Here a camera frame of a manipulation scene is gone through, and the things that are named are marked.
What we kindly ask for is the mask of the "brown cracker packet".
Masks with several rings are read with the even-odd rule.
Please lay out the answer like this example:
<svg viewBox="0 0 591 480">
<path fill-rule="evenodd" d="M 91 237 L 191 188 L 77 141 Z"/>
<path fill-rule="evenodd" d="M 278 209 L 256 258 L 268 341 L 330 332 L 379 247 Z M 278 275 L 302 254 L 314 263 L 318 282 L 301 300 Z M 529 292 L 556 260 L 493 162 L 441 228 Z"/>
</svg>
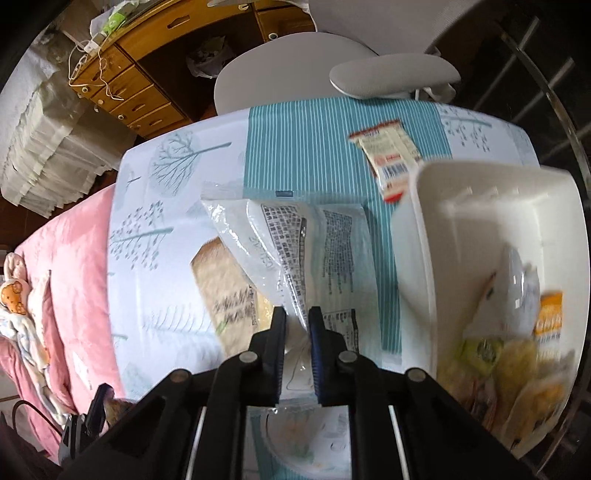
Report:
<svg viewBox="0 0 591 480">
<path fill-rule="evenodd" d="M 219 237 L 199 249 L 191 269 L 225 358 L 246 351 L 253 335 L 270 329 L 273 303 L 256 289 Z"/>
</svg>

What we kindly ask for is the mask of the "clear white large bag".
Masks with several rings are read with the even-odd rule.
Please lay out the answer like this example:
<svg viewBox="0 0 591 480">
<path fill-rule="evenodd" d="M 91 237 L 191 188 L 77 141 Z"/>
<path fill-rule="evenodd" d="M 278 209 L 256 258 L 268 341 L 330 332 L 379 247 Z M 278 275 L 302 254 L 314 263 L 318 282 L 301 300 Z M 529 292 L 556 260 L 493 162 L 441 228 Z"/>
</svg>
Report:
<svg viewBox="0 0 591 480">
<path fill-rule="evenodd" d="M 359 204 L 280 199 L 202 200 L 225 247 L 259 293 L 287 313 L 283 401 L 314 395 L 308 311 L 346 347 L 382 359 L 378 287 L 367 216 Z"/>
</svg>

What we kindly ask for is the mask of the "green small snack packet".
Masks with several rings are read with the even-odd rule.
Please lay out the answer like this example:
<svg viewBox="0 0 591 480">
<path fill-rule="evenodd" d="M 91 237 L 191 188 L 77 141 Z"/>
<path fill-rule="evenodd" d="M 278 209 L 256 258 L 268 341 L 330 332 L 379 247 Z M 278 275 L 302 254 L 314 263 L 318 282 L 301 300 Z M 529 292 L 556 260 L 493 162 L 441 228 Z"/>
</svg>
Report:
<svg viewBox="0 0 591 480">
<path fill-rule="evenodd" d="M 461 343 L 457 357 L 479 375 L 487 377 L 497 365 L 503 349 L 504 342 L 498 338 L 469 338 Z"/>
</svg>

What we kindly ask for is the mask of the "white plastic storage bin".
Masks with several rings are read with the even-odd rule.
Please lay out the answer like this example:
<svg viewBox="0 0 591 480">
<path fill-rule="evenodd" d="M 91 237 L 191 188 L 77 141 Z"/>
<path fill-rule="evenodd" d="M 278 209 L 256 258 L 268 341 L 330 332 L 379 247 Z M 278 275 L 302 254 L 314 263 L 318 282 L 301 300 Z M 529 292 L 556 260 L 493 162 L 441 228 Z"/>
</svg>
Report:
<svg viewBox="0 0 591 480">
<path fill-rule="evenodd" d="M 505 246 L 563 293 L 559 352 L 580 362 L 590 261 L 579 192 L 563 170 L 433 161 L 411 175 L 392 215 L 402 365 L 436 375 L 471 323 Z"/>
</svg>

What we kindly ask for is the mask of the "white silver snack pouch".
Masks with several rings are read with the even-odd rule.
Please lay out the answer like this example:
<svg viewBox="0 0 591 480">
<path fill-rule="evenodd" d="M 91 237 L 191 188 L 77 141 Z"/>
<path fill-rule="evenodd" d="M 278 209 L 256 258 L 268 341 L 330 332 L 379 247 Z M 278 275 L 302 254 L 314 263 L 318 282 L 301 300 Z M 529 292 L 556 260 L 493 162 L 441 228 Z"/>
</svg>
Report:
<svg viewBox="0 0 591 480">
<path fill-rule="evenodd" d="M 531 264 L 524 265 L 519 252 L 506 244 L 473 320 L 464 330 L 464 338 L 529 338 L 540 306 L 537 269 Z"/>
</svg>

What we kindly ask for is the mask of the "orange label clear snack bag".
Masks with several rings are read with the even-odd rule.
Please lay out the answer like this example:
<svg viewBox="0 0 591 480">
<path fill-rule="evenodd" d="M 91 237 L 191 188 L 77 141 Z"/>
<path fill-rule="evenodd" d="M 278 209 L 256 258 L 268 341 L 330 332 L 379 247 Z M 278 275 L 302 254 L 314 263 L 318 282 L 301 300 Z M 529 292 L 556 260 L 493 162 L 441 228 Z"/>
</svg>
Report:
<svg viewBox="0 0 591 480">
<path fill-rule="evenodd" d="M 572 391 L 575 352 L 538 354 L 533 340 L 504 344 L 492 370 L 495 414 L 489 431 L 521 458 L 554 428 Z"/>
</svg>

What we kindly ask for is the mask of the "red white small packet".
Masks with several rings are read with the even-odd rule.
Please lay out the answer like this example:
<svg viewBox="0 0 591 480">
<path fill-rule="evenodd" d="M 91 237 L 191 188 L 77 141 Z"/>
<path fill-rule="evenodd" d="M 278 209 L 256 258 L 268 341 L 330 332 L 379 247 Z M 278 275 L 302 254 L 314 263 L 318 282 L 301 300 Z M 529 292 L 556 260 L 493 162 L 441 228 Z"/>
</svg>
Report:
<svg viewBox="0 0 591 480">
<path fill-rule="evenodd" d="M 424 163 L 422 154 L 401 120 L 383 122 L 349 135 L 363 151 L 386 203 L 396 203 L 408 190 L 409 179 Z"/>
</svg>

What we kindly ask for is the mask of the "orange white snack stick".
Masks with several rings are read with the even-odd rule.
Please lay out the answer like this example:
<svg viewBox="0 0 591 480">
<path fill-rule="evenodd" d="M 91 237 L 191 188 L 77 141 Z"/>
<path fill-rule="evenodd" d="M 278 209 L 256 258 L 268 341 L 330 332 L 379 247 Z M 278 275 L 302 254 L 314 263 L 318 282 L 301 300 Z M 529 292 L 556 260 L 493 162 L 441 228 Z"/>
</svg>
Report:
<svg viewBox="0 0 591 480">
<path fill-rule="evenodd" d="M 539 362 L 556 361 L 560 357 L 562 327 L 563 293 L 556 291 L 544 294 L 533 330 Z"/>
</svg>

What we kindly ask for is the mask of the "blue white patterned tablecloth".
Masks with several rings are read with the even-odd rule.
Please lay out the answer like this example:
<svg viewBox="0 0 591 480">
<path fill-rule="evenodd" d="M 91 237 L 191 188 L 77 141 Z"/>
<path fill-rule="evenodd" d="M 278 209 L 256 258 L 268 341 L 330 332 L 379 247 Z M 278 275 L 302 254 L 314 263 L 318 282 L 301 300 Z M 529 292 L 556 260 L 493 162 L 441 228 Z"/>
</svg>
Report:
<svg viewBox="0 0 591 480">
<path fill-rule="evenodd" d="M 191 260 L 215 231 L 200 196 L 294 193 L 360 203 L 377 268 L 382 348 L 398 367 L 400 301 L 391 217 L 365 156 L 349 136 L 389 120 L 427 160 L 536 165 L 527 133 L 470 110 L 413 100 L 315 99 L 254 107 L 177 129 L 125 153 L 108 235 L 108 307 L 123 393 L 143 397 L 167 373 L 222 359 Z"/>
</svg>

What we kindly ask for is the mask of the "pink quilt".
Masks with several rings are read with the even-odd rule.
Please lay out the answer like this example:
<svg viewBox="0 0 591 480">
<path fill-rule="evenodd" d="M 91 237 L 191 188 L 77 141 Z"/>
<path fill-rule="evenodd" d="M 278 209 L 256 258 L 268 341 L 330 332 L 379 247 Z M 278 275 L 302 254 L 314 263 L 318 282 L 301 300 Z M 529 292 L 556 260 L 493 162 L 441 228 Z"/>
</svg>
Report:
<svg viewBox="0 0 591 480">
<path fill-rule="evenodd" d="M 124 394 L 111 339 L 107 237 L 115 188 L 106 187 L 40 227 L 17 247 L 47 335 L 50 388 L 71 411 L 87 410 L 107 383 Z"/>
</svg>

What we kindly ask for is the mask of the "white lace covered furniture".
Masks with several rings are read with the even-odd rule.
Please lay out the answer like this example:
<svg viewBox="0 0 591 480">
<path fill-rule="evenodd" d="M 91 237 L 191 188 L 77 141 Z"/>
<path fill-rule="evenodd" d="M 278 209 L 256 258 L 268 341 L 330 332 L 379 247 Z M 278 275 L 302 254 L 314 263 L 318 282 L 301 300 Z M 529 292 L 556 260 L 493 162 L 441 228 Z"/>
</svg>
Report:
<svg viewBox="0 0 591 480">
<path fill-rule="evenodd" d="M 68 85 L 73 43 L 36 39 L 1 91 L 1 195 L 42 217 L 117 170 L 136 135 Z"/>
</svg>

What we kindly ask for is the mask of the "wooden desk with drawers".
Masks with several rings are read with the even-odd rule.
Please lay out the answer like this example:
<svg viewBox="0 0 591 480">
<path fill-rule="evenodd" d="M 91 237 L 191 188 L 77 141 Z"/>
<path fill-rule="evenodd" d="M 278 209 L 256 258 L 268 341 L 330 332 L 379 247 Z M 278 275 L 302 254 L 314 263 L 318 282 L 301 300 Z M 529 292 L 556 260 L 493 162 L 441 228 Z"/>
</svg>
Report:
<svg viewBox="0 0 591 480">
<path fill-rule="evenodd" d="M 143 139 L 215 116 L 214 81 L 189 61 L 224 39 L 229 55 L 293 33 L 314 31 L 304 9 L 287 1 L 160 1 L 112 33 L 72 72 L 70 87 Z"/>
</svg>

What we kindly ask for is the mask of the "grey office chair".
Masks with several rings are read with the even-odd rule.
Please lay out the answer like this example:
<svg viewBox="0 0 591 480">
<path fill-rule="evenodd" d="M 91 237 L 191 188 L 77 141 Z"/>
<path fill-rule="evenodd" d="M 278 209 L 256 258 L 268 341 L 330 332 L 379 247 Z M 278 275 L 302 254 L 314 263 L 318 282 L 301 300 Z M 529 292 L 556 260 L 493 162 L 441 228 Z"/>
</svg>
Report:
<svg viewBox="0 0 591 480">
<path fill-rule="evenodd" d="M 427 90 L 449 102 L 461 76 L 433 53 L 475 1 L 308 1 L 315 31 L 271 40 L 230 61 L 214 85 L 218 114 L 346 96 L 407 98 Z"/>
</svg>

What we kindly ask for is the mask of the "green tissue pack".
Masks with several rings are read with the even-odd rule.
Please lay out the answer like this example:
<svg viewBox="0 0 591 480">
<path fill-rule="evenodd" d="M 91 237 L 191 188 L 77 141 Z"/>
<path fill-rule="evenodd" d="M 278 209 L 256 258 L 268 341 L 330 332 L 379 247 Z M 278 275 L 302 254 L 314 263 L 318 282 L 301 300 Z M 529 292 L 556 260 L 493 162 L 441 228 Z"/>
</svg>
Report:
<svg viewBox="0 0 591 480">
<path fill-rule="evenodd" d="M 94 37 L 99 33 L 110 35 L 130 16 L 149 4 L 148 0 L 114 1 L 112 6 L 90 21 L 90 36 Z"/>
</svg>

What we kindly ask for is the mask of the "metal window railing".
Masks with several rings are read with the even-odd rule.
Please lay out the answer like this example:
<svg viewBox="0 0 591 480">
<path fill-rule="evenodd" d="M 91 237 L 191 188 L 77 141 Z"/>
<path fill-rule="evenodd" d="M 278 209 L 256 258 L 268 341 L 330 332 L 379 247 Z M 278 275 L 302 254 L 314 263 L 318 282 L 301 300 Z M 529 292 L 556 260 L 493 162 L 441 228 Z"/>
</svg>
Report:
<svg viewBox="0 0 591 480">
<path fill-rule="evenodd" d="M 474 109 L 523 128 L 539 162 L 568 171 L 590 214 L 590 53 L 574 29 L 540 14 L 491 22 L 487 76 Z"/>
</svg>

